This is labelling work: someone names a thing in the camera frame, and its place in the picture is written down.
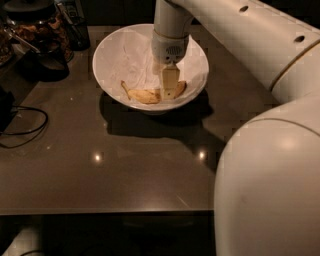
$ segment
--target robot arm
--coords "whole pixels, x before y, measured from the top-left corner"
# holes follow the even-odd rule
[[[180,19],[172,19],[160,2],[179,10]],[[318,255],[319,30],[256,0],[158,0],[155,34],[161,40],[153,42],[154,49],[166,49],[167,38],[187,35],[180,8],[284,103],[241,127],[220,158],[217,255]],[[170,58],[162,54],[163,62]]]
[[[319,30],[257,0],[158,0],[153,38],[156,59],[166,63],[183,57],[192,17],[270,91],[320,42]],[[287,102],[289,92],[281,93],[275,97]]]

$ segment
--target cable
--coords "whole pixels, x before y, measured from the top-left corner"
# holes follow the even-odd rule
[[[46,126],[46,124],[48,123],[49,116],[48,116],[48,114],[47,114],[45,111],[43,111],[43,110],[41,110],[41,109],[33,108],[33,107],[25,107],[25,106],[13,106],[13,107],[17,109],[17,111],[15,111],[15,112],[18,112],[18,111],[21,111],[21,110],[22,110],[22,111],[26,110],[26,111],[36,111],[36,112],[40,112],[40,113],[42,113],[42,114],[44,115],[45,120],[43,121],[43,123],[42,123],[40,126],[38,126],[38,127],[35,128],[35,129],[29,130],[29,131],[22,131],[22,132],[3,132],[3,131],[0,131],[0,135],[10,135],[10,136],[11,136],[11,135],[26,135],[26,134],[34,133],[34,132],[36,132],[36,131],[41,130],[41,129],[44,128],[44,127]]]

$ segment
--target floor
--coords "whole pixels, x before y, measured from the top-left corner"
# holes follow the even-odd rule
[[[213,256],[213,214],[16,217],[3,256]]]

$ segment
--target banana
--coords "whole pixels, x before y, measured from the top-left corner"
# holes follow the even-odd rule
[[[129,100],[134,98],[144,104],[157,104],[161,101],[160,89],[129,89],[125,81],[121,81],[121,86],[126,91]],[[178,98],[185,91],[186,87],[186,81],[179,81],[174,98]]]

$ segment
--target white bowl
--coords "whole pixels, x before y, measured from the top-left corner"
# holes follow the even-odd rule
[[[177,64],[179,80],[187,82],[185,92],[174,100],[143,104],[129,100],[121,87],[124,80],[130,89],[160,88],[159,73],[154,71],[151,53],[153,25],[140,24],[121,28],[98,45],[93,56],[93,72],[101,88],[113,99],[148,114],[162,114],[181,107],[203,90],[209,64],[202,48],[190,36],[185,57]]]

